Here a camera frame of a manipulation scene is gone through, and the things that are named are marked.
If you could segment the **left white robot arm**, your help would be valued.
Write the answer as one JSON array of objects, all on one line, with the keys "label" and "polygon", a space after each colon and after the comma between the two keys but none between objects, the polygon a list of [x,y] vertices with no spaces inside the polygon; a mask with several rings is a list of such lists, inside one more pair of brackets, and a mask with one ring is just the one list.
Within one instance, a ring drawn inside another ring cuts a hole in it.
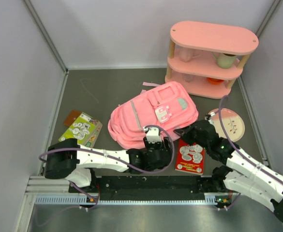
[{"label": "left white robot arm", "polygon": [[167,137],[161,142],[149,143],[144,149],[94,149],[79,145],[76,139],[67,139],[50,146],[45,161],[45,178],[66,179],[84,191],[96,187],[93,169],[110,169],[119,173],[149,174],[168,167],[174,149]]}]

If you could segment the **pink student backpack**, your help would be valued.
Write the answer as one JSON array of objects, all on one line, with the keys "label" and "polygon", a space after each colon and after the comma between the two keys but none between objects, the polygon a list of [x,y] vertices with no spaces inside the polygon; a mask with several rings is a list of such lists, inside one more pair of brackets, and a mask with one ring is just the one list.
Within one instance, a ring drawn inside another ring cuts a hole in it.
[{"label": "pink student backpack", "polygon": [[144,148],[144,127],[157,125],[170,135],[197,121],[197,107],[182,84],[171,81],[148,90],[118,106],[108,122],[108,131],[122,148]]}]

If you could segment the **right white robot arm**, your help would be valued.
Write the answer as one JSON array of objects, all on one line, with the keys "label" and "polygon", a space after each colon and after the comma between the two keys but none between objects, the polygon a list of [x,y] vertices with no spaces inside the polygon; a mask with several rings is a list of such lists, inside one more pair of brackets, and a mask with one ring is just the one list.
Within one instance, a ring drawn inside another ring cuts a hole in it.
[{"label": "right white robot arm", "polygon": [[212,159],[222,163],[212,174],[212,185],[217,191],[227,189],[243,194],[268,208],[283,223],[283,175],[219,136],[207,120],[196,121],[174,133],[190,145],[202,146]]}]

